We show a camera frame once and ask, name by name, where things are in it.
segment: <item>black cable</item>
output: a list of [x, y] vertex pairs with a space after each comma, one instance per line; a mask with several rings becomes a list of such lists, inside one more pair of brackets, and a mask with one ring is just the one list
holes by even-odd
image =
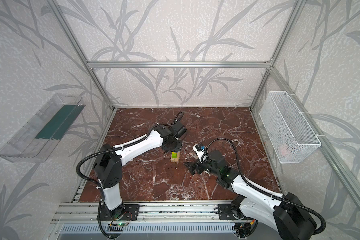
[[250, 228], [252, 225], [248, 225], [246, 227], [236, 227], [236, 226], [232, 226], [232, 228], [234, 229], [247, 229], [247, 228]]
[[108, 239], [116, 239], [117, 237], [112, 237], [104, 231], [103, 226], [101, 225], [101, 221], [100, 221], [100, 209], [101, 209], [101, 200], [99, 201], [99, 208], [97, 210], [97, 222], [99, 223], [99, 228], [100, 228], [101, 233]]
[[256, 221], [256, 223], [254, 224], [253, 228], [251, 229], [250, 233], [248, 233], [247, 235], [245, 235], [245, 237], [248, 237], [249, 235], [251, 235], [255, 229], [257, 228], [257, 224], [259, 223], [259, 221]]
[[[177, 115], [175, 116], [173, 122], [171, 122], [171, 123], [166, 123], [166, 124], [162, 124], [162, 125], [164, 125], [164, 126], [171, 126], [171, 125], [175, 124], [176, 122], [180, 121], [180, 120], [183, 118], [183, 116], [184, 116], [184, 113], [180, 111], [180, 112], [178, 112]], [[161, 125], [161, 124], [158, 124], [158, 123], [157, 123], [157, 124], [153, 125], [153, 126], [148, 130], [148, 132], [147, 132], [147, 137], [151, 134], [152, 130], [153, 130], [156, 126], [159, 126], [159, 125]]]
[[315, 229], [315, 231], [313, 232], [313, 235], [319, 234], [319, 233], [321, 233], [322, 231], [324, 231], [324, 229], [325, 229], [326, 226], [327, 226], [327, 223], [326, 223], [325, 219], [322, 217], [322, 215], [320, 215], [320, 214], [319, 214], [318, 212], [316, 212], [315, 210], [310, 209], [310, 208], [308, 208], [308, 207], [306, 207], [306, 206], [303, 206], [303, 205], [300, 205], [300, 204], [296, 204], [296, 203], [291, 202], [291, 201], [289, 201], [289, 200], [287, 200], [287, 199], [284, 199], [284, 198], [282, 198], [282, 197], [274, 196], [274, 195], [270, 194], [269, 192], [266, 192], [266, 191], [264, 191], [264, 190], [256, 187], [255, 185], [251, 184], [250, 182], [248, 182], [247, 178], [246, 178], [246, 177], [243, 175], [243, 173], [241, 172], [240, 161], [239, 161], [239, 154], [237, 153], [237, 149], [236, 149], [235, 145], [233, 144], [233, 142], [232, 142], [231, 140], [229, 140], [229, 139], [227, 139], [227, 138], [224, 138], [224, 137], [219, 137], [219, 138], [216, 138], [215, 140], [211, 141], [211, 142], [208, 144], [208, 147], [206, 148], [205, 153], [204, 153], [203, 156], [202, 156], [202, 159], [203, 159], [204, 155], [206, 155], [206, 152], [208, 151], [208, 148], [211, 146], [211, 144], [212, 144], [213, 142], [217, 141], [217, 140], [225, 140], [225, 141], [228, 141], [228, 142], [231, 144], [231, 146], [233, 147], [233, 150], [235, 151], [235, 155], [236, 155], [237, 168], [238, 168], [238, 170], [239, 170], [239, 173], [240, 173], [241, 178], [244, 180], [244, 182], [245, 182], [246, 184], [248, 184], [250, 187], [252, 187], [252, 188], [255, 189], [256, 191], [258, 191], [258, 192], [260, 192], [260, 193], [262, 193], [262, 194], [264, 194], [264, 195], [266, 195], [266, 196], [268, 196], [268, 197], [270, 197], [270, 198], [273, 198], [273, 199], [278, 200], [278, 201], [280, 201], [280, 202], [285, 202], [285, 203], [291, 204], [291, 205], [293, 205], [293, 206], [295, 206], [295, 207], [298, 207], [298, 208], [300, 208], [300, 209], [303, 209], [303, 210], [305, 210], [305, 211], [307, 211], [307, 212], [315, 215], [315, 216], [320, 220], [321, 225], [320, 225], [319, 228]]
[[116, 148], [111, 148], [111, 149], [108, 149], [108, 150], [105, 150], [105, 151], [101, 151], [101, 152], [95, 152], [91, 155], [88, 155], [86, 156], [85, 158], [83, 158], [76, 166], [76, 173], [79, 177], [81, 177], [82, 179], [86, 180], [86, 181], [90, 181], [90, 182], [93, 182], [94, 184], [96, 184], [99, 188], [101, 188], [101, 184], [100, 182], [96, 181], [95, 179], [92, 179], [90, 177], [87, 177], [85, 176], [81, 170], [80, 170], [80, 167], [82, 166], [83, 163], [85, 163], [86, 161], [88, 161], [89, 159], [95, 157], [95, 156], [98, 156], [98, 155], [101, 155], [101, 154], [105, 154], [105, 153], [109, 153], [109, 152], [115, 152], [115, 151], [118, 151], [118, 150], [121, 150], [122, 148], [121, 147], [116, 147]]
[[176, 115], [176, 117], [174, 118], [173, 122], [167, 123], [167, 124], [163, 124], [163, 125], [164, 125], [164, 126], [171, 126], [171, 125], [175, 124], [176, 122], [180, 121], [180, 120], [183, 118], [183, 116], [184, 116], [184, 113], [180, 111], [180, 112], [177, 113], [177, 115]]

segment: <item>green strip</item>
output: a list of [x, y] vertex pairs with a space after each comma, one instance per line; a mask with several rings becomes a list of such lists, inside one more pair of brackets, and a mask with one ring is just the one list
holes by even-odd
[[61, 140], [83, 108], [84, 105], [63, 105], [35, 138]]

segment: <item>wooden block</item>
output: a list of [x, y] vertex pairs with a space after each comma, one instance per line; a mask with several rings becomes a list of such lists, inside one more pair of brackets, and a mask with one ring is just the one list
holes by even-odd
[[172, 152], [171, 154], [171, 162], [179, 162], [180, 153], [179, 152]]

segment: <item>gray wall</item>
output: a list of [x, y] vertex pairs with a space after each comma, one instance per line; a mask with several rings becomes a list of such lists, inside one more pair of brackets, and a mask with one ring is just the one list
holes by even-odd
[[44, 1], [0, 1], [0, 147], [55, 93], [86, 104], [44, 163], [0, 158], [0, 240], [40, 239], [60, 202], [71, 200], [75, 165], [89, 154], [110, 108]]
[[[58, 0], [92, 61], [266, 61], [293, 0]], [[264, 69], [97, 69], [117, 106], [249, 106]]]
[[[307, 1], [276, 68], [360, 182], [360, 1]], [[299, 164], [280, 164], [254, 113], [285, 192], [319, 210], [327, 229], [313, 239], [360, 239], [360, 211], [320, 150]]]

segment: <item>metal vent grille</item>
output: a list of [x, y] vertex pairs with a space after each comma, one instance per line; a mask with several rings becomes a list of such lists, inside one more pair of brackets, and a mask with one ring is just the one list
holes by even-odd
[[[102, 224], [106, 231], [107, 224]], [[125, 227], [116, 227], [122, 233], [232, 233], [232, 223], [130, 223]], [[66, 223], [60, 234], [100, 233], [97, 223]]]

